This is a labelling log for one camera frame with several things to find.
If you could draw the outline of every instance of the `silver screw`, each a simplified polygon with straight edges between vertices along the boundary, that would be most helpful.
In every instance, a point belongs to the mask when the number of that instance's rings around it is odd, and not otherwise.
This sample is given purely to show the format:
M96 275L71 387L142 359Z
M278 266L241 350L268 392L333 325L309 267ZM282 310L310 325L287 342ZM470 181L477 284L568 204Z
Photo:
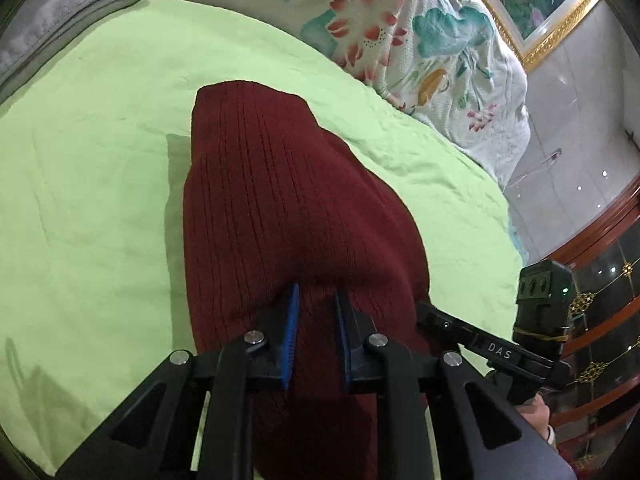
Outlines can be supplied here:
M371 334L369 336L369 344L378 348L386 346L389 342L389 338L383 334Z
M189 360L189 353L186 350L176 350L169 356L169 361L174 365L183 365Z
M257 345L264 341L264 334L259 330L249 330L246 334L244 334L244 342L249 343L250 345Z
M447 352L444 354L443 359L449 366L460 366L462 364L462 356L458 352Z

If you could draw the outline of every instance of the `green bed sheet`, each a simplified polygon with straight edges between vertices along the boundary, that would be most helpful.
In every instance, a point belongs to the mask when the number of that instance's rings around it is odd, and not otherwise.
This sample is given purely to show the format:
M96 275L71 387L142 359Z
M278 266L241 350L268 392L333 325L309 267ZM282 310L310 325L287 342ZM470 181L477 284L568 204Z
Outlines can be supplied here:
M411 210L434 304L510 336L521 262L480 167L276 28L143 0L0 107L0 424L49 473L169 352L193 349L190 113L198 88L235 79L305 98Z

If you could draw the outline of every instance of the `gray blanket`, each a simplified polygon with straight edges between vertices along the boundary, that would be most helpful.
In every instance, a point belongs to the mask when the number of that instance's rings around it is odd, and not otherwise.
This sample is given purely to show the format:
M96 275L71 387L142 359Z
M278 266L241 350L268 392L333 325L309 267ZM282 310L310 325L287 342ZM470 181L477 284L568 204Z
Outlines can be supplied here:
M139 0L25 0L0 37L0 103L91 24Z

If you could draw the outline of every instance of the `red garment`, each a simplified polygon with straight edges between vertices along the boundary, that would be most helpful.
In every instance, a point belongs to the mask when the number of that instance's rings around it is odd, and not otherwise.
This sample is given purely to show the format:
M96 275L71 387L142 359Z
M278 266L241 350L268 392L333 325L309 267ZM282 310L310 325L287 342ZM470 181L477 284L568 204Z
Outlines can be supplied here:
M332 292L417 351L414 302L429 277L411 214L305 101L260 84L201 88L184 187L184 256L198 352L251 329L286 283L301 285L290 391L255 401L266 480L376 478L374 396L340 394Z

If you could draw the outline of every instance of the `wall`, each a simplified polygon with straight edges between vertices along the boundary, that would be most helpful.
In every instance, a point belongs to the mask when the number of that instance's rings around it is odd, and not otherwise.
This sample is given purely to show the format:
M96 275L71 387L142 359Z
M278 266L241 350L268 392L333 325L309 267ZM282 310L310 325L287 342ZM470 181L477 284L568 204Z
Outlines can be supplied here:
M529 75L531 140L505 195L530 263L588 225L640 172L623 133L621 31L601 1ZM558 148L558 160L544 164Z

